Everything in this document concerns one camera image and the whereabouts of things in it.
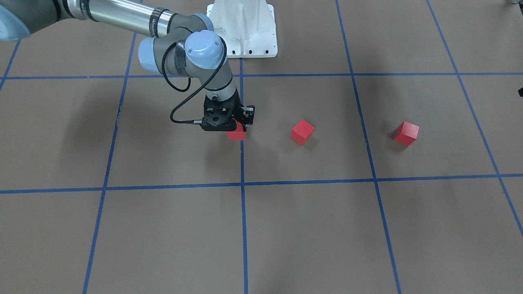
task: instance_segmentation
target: white bracket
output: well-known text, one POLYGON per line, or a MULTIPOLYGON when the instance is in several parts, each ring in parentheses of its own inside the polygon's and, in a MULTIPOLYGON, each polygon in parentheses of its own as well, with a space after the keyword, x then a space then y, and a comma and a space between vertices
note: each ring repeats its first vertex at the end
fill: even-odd
POLYGON ((228 58, 278 54, 274 7, 265 0, 215 0, 207 6, 207 16, 227 44, 228 58))

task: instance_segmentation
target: blue grid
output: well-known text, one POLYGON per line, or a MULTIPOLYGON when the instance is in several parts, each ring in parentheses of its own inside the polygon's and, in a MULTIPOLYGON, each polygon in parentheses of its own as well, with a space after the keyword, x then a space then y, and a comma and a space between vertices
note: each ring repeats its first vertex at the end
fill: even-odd
POLYGON ((337 183, 374 183, 374 187, 376 190, 376 196, 380 208, 382 223, 383 223, 383 229, 387 241, 387 246, 389 249, 389 255, 391 260, 391 266, 393 270, 393 275, 396 283, 396 288, 398 294, 401 294, 401 285, 399 280, 399 275, 396 269, 396 264, 394 260, 394 253, 392 248, 392 243, 389 236, 389 231, 387 227, 386 217, 385 217, 385 211, 383 208, 383 204, 381 201, 381 194, 379 189, 379 183, 381 182, 402 182, 402 181, 414 181, 414 180, 456 180, 456 179, 477 179, 477 178, 497 178, 499 180, 499 183, 503 189, 503 193, 507 199, 507 202, 511 208, 511 211, 514 215, 515 221, 519 227, 520 233, 523 236, 523 228, 521 226, 521 222, 519 220, 519 217, 516 213, 516 210, 513 206, 512 200, 510 198, 510 195, 507 192, 507 189, 505 187, 504 178, 514 178, 514 177, 523 177, 523 173, 521 174, 501 174, 498 170, 498 167, 496 165, 496 162, 494 160, 494 157, 492 155, 491 149, 488 145, 487 139, 483 133, 483 130, 481 128, 480 122, 475 114, 473 105, 469 99, 467 90, 463 84, 463 81, 461 79, 461 76, 497 76, 497 75, 503 75, 503 76, 510 76, 510 75, 523 75, 523 72, 485 72, 485 73, 463 73, 459 72, 456 64, 454 62, 454 59, 452 57, 452 54, 450 52, 450 49, 447 45, 447 42, 445 40, 444 34, 441 31, 441 27, 439 25, 439 22, 437 20, 436 14, 434 13, 434 10, 432 8, 432 5, 430 3, 430 0, 426 0, 427 6, 430 10, 430 13, 432 14, 432 17, 434 19, 435 25, 438 29, 438 32, 440 34, 441 40, 445 45, 445 48, 447 50, 449 59, 452 63, 452 66, 454 68, 454 72, 449 73, 355 73, 353 71, 352 62, 350 59, 350 52, 349 52, 349 45, 347 42, 347 39, 345 37, 345 28, 343 25, 343 18, 340 12, 339 8, 339 2, 338 0, 335 0, 336 2, 336 8, 339 18, 339 24, 340 28, 342 30, 342 36, 343 41, 345 45, 346 55, 347 55, 347 62, 349 65, 349 73, 326 73, 326 74, 244 74, 243 72, 243 60, 240 59, 240 74, 234 75, 235 77, 240 78, 240 96, 243 99, 243 91, 244 91, 244 78, 249 77, 302 77, 302 76, 346 76, 350 77, 351 81, 353 83, 354 93, 356 97, 356 103, 358 106, 358 112, 360 115, 360 121, 361 121, 361 127, 363 132, 363 138, 365 139, 366 146, 367 146, 367 153, 368 153, 368 159, 370 168, 372 171, 372 178, 361 178, 361 179, 333 179, 333 180, 294 180, 294 181, 272 181, 272 182, 246 182, 245 181, 245 166, 244 166, 244 142, 241 141, 241 181, 239 183, 216 183, 216 184, 187 184, 187 185, 152 185, 152 186, 108 186, 108 179, 111 169, 111 162, 112 162, 112 156, 115 148, 115 142, 117 138, 117 132, 118 132, 118 118, 121 114, 121 107, 123 104, 123 100, 125 97, 127 82, 129 78, 163 78, 161 75, 130 75, 130 67, 131 67, 131 61, 133 56, 133 48, 136 41, 137 34, 135 33, 133 35, 132 41, 131 41, 131 48, 129 51, 129 58, 127 62, 127 68, 126 68, 126 74, 125 75, 93 75, 93 76, 8 76, 9 70, 11 68, 11 65, 13 63, 13 60, 15 58, 15 55, 17 53, 17 50, 20 45, 20 41, 18 41, 15 45, 15 48, 13 50, 13 53, 9 59, 9 63, 7 65, 7 68, 4 72, 4 75, 0 79, 0 91, 2 90, 2 87, 4 86, 5 81, 7 80, 65 80, 65 79, 92 79, 92 78, 123 78, 123 86, 122 86, 122 92, 120 96, 120 103, 118 106, 118 112, 116 115, 116 121, 115 121, 115 127, 113 131, 112 136, 112 142, 109 152, 109 158, 107 161, 107 168, 106 168, 106 174, 104 178, 104 184, 102 187, 84 187, 84 188, 58 188, 58 189, 17 189, 17 190, 0 190, 0 195, 5 194, 25 194, 25 193, 66 193, 66 192, 82 192, 82 191, 101 191, 100 196, 100 203, 96 218, 96 224, 95 229, 93 233, 93 240, 92 245, 90 249, 89 254, 89 260, 85 275, 85 281, 84 281, 84 287, 83 287, 83 294, 87 293, 88 284, 89 284, 89 277, 90 277, 90 271, 92 268, 92 263, 94 259, 95 254, 95 248, 96 248, 96 241, 98 236, 98 229, 101 222, 101 215, 104 207, 104 200, 105 200, 105 194, 107 191, 116 191, 116 190, 148 190, 148 189, 186 189, 186 188, 208 188, 208 187, 240 187, 241 188, 241 203, 242 203, 242 235, 243 235, 243 267, 244 267, 244 293, 248 294, 248 272, 247 272, 247 223, 246 223, 246 201, 245 201, 245 187, 246 186, 266 186, 266 185, 309 185, 309 184, 337 184, 337 183), (446 76, 456 76, 460 82, 461 88, 463 90, 463 94, 465 96, 465 99, 467 100, 467 103, 469 105, 470 111, 472 113, 472 116, 474 118, 474 121, 476 123, 476 126, 481 134, 483 143, 485 145, 485 148, 488 152, 488 155, 491 159, 492 165, 495 170, 495 174, 485 174, 485 175, 450 175, 450 176, 429 176, 429 177, 397 177, 397 178, 378 178, 376 177, 376 171, 374 169, 374 163, 372 160, 372 153, 370 150, 369 140, 367 137, 367 131, 365 127, 365 120, 363 117, 363 113, 361 110, 361 105, 359 101, 359 95, 356 85, 356 76, 438 76, 438 75, 446 75, 446 76))

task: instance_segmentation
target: light blue cap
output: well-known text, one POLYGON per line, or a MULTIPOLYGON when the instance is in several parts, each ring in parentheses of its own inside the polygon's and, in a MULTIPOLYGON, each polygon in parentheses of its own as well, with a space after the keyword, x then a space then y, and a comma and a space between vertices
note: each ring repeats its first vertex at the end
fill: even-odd
POLYGON ((218 34, 210 30, 194 32, 185 41, 185 54, 197 67, 214 70, 222 60, 222 40, 218 34))
POLYGON ((27 26, 7 8, 0 5, 0 40, 16 42, 30 35, 27 26))
POLYGON ((138 59, 142 67, 153 73, 160 73, 156 61, 154 60, 154 39, 145 38, 138 46, 138 59))
POLYGON ((214 31, 214 25, 212 24, 211 19, 207 15, 200 13, 200 12, 197 12, 192 15, 198 16, 201 20, 203 20, 203 23, 205 24, 205 26, 207 26, 208 30, 214 31))

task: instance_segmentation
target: red block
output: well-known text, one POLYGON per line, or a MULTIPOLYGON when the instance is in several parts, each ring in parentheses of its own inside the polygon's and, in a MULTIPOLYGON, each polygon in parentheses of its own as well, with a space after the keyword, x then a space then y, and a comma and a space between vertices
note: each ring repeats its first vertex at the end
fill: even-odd
POLYGON ((303 145, 312 135, 313 131, 313 126, 304 120, 300 120, 300 122, 298 122, 298 124, 292 129, 291 138, 293 138, 300 145, 303 145))
POLYGON ((394 136, 394 141, 399 142, 403 145, 409 146, 418 137, 419 127, 413 125, 410 122, 404 121, 397 129, 396 135, 394 136))
POLYGON ((247 132, 243 129, 243 125, 236 122, 236 130, 232 132, 226 132, 229 140, 245 140, 247 132))

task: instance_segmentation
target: gray floor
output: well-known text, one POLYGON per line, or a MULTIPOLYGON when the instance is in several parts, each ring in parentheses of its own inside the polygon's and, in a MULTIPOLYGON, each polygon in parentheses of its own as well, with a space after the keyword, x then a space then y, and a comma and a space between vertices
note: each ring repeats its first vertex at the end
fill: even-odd
POLYGON ((509 2, 269 1, 278 56, 230 60, 244 142, 170 123, 185 96, 140 67, 143 36, 0 43, 0 293, 522 293, 509 2))

